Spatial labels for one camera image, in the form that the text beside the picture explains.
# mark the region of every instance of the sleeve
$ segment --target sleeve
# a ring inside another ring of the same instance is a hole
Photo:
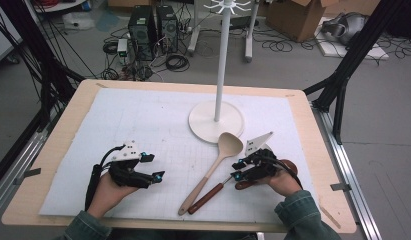
[[[95,217],[80,211],[65,229],[64,235],[54,240],[101,240],[106,239],[111,231],[111,228],[101,225]]]
[[[288,229],[286,240],[341,239],[330,226],[321,221],[320,211],[308,191],[301,190],[287,197],[274,211]]]

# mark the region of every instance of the wire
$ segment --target wire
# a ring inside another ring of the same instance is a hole
[[[172,72],[184,72],[190,67],[189,60],[183,55],[170,55],[165,62],[165,66]]]

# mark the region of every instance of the round white base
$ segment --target round white base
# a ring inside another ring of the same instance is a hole
[[[220,120],[216,122],[214,118],[215,101],[200,103],[190,112],[190,129],[200,139],[217,143],[222,133],[229,132],[239,137],[245,127],[242,113],[227,102],[221,102]]]

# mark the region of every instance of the person's arm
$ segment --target person's arm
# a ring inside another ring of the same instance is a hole
[[[101,240],[111,233],[111,228],[100,224],[106,212],[115,207],[127,195],[137,191],[134,187],[121,187],[112,181],[109,173],[105,173],[99,182],[87,212],[81,211],[56,240]]]
[[[287,227],[287,239],[336,240],[339,235],[321,220],[321,214],[308,191],[302,190],[295,179],[284,170],[261,182],[286,197],[274,210]]]

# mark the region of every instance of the wooden table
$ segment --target wooden table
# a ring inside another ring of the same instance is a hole
[[[41,174],[24,180],[10,205],[2,216],[9,225],[66,226],[72,217],[38,215],[47,195],[60,161],[69,149],[75,133],[90,109],[96,93],[101,88],[122,88],[155,91],[178,91],[190,93],[215,93],[216,86],[193,84],[170,84],[150,82],[121,82],[85,80],[78,87],[67,109],[50,134],[32,169],[41,168]],[[353,233],[356,224],[342,191],[333,191],[331,184],[339,180],[332,165],[320,130],[305,94],[300,90],[267,89],[250,87],[224,87],[225,94],[270,96],[286,98],[295,119],[296,128],[313,184],[318,195],[323,221],[338,233]],[[285,232],[283,226],[262,226],[255,223],[217,223],[160,221],[135,219],[103,219],[107,226],[125,228],[165,228],[201,230],[238,230],[257,232]]]

